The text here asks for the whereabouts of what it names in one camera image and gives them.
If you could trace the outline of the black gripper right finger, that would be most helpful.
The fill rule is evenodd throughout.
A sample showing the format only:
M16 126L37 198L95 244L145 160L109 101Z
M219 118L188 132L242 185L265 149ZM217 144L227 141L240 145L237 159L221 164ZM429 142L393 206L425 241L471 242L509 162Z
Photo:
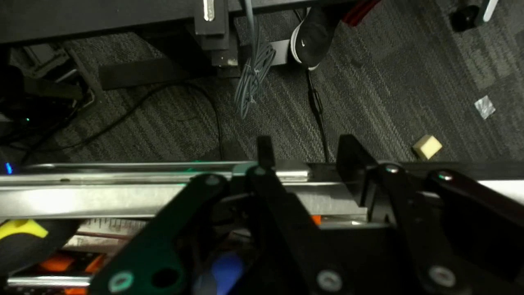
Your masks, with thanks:
M352 134L335 175L360 226L307 226L307 282L329 295L524 295L522 204L450 168L378 162Z

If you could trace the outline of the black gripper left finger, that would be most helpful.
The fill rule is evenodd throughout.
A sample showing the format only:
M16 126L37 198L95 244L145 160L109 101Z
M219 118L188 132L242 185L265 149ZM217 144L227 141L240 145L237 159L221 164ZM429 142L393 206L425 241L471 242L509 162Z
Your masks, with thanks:
M317 290L317 227L275 172L273 144L257 139L258 160L239 173L199 173L90 282L88 295L193 295L198 273L235 252L244 273L229 295Z

